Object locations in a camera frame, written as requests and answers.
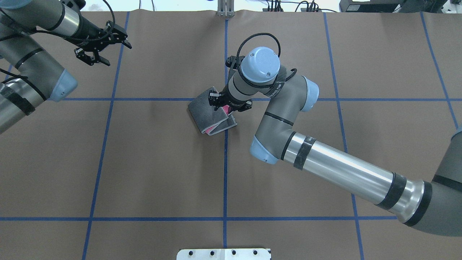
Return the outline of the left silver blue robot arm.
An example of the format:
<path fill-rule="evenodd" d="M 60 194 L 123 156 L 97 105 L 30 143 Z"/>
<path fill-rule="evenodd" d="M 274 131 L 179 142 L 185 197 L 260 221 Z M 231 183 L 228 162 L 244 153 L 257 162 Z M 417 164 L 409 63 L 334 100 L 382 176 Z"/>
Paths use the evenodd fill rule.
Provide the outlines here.
<path fill-rule="evenodd" d="M 84 0 L 1 1 L 1 58 L 18 71 L 1 70 L 9 76 L 1 82 L 1 133 L 43 102 L 59 102 L 78 86 L 74 76 L 32 38 L 33 34 L 48 34 L 72 43 L 76 58 L 89 66 L 110 66 L 109 60 L 100 55 L 108 46 L 120 43 L 132 48 L 112 9 L 111 20 L 100 28 L 82 15 L 85 5 Z"/>

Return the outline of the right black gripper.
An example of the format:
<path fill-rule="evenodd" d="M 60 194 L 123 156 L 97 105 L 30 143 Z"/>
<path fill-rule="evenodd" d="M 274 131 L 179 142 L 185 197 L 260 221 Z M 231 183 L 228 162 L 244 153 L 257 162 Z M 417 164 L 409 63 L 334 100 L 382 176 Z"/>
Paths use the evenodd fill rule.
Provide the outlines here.
<path fill-rule="evenodd" d="M 224 112 L 224 106 L 228 106 L 227 113 L 234 111 L 244 112 L 252 108 L 252 99 L 245 101 L 238 100 L 231 95 L 228 85 L 221 92 L 209 91 L 208 102 L 210 106 L 214 106 L 214 111 Z"/>

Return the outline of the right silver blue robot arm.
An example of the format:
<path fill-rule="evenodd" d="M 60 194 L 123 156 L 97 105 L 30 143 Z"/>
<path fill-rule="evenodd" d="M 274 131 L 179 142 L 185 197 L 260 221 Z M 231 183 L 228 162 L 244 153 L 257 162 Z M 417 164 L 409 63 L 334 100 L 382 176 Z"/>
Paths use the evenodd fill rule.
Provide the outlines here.
<path fill-rule="evenodd" d="M 229 81 L 221 92 L 211 91 L 209 104 L 243 112 L 251 97 L 262 93 L 270 102 L 253 137 L 250 153 L 268 164 L 285 161 L 309 171 L 422 232 L 461 236 L 461 129 L 450 140 L 431 182 L 411 180 L 293 131 L 299 112 L 317 102 L 319 87 L 280 64 L 279 54 L 257 47 L 246 56 L 226 60 Z"/>

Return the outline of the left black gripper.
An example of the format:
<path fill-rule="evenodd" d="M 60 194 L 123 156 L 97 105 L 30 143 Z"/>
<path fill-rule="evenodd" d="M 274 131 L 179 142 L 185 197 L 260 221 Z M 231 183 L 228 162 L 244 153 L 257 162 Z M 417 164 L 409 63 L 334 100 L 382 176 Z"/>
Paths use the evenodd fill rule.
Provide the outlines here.
<path fill-rule="evenodd" d="M 72 38 L 74 38 L 72 43 L 77 46 L 74 49 L 76 58 L 89 66 L 94 64 L 110 66 L 110 61 L 100 56 L 99 51 L 112 44 L 121 43 L 132 49 L 132 44 L 127 40 L 126 30 L 113 20 L 108 20 L 105 28 L 99 28 L 87 18 L 80 18 L 79 26 Z"/>

